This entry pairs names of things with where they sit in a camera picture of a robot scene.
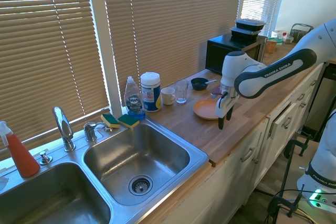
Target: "spoon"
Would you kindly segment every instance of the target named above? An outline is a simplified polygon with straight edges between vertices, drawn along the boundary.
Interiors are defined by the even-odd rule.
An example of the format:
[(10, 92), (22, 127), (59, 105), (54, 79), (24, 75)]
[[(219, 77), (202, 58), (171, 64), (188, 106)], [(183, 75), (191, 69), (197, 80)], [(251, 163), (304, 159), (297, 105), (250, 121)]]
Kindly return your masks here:
[(207, 81), (207, 82), (205, 82), (204, 84), (209, 84), (209, 83), (216, 82), (216, 81), (217, 81), (217, 80)]

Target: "stacked containers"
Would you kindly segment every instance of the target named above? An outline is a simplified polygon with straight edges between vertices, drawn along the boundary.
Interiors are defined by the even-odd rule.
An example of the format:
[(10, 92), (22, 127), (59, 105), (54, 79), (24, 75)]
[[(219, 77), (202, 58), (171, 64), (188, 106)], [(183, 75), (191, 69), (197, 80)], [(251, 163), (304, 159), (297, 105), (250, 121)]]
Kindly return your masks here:
[(265, 24), (261, 20), (239, 18), (236, 19), (236, 27), (231, 28), (231, 33), (234, 38), (238, 39), (256, 39)]

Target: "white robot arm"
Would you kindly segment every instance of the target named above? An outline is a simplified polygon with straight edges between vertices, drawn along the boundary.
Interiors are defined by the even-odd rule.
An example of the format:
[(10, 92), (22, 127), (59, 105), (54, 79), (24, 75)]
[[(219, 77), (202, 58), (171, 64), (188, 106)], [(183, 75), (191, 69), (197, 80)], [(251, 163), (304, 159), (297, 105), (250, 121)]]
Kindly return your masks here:
[(269, 66), (251, 59), (244, 52), (230, 52), (224, 58), (220, 86), (223, 96), (216, 106), (219, 128), (223, 128), (224, 116), (230, 115), (240, 95), (248, 99), (256, 98), (268, 87), (334, 58), (336, 18), (305, 35), (289, 54)]
[[(336, 58), (336, 18), (305, 35), (284, 58), (265, 66), (241, 51), (224, 58), (221, 79), (222, 97), (216, 105), (218, 126), (223, 128), (224, 116), (229, 118), (234, 103), (241, 95), (256, 98), (269, 86), (285, 80), (315, 64)], [(309, 203), (336, 214), (336, 110), (324, 128), (319, 147), (305, 174), (297, 181)]]

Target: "wall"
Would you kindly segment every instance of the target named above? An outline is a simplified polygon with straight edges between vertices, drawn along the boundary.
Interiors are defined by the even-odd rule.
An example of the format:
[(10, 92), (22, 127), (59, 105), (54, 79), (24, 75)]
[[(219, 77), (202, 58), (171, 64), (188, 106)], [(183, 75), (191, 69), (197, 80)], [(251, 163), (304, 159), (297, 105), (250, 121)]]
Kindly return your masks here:
[(276, 30), (290, 31), (294, 23), (318, 27), (335, 17), (336, 0), (282, 0)]

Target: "blue dish soap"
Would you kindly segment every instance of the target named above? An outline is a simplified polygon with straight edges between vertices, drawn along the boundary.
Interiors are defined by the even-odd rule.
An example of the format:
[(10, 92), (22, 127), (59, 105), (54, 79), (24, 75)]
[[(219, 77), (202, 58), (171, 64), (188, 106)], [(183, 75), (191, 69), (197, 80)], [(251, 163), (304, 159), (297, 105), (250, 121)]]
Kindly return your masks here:
[(143, 119), (145, 117), (142, 95), (131, 76), (127, 78), (124, 101), (128, 115), (136, 119)]

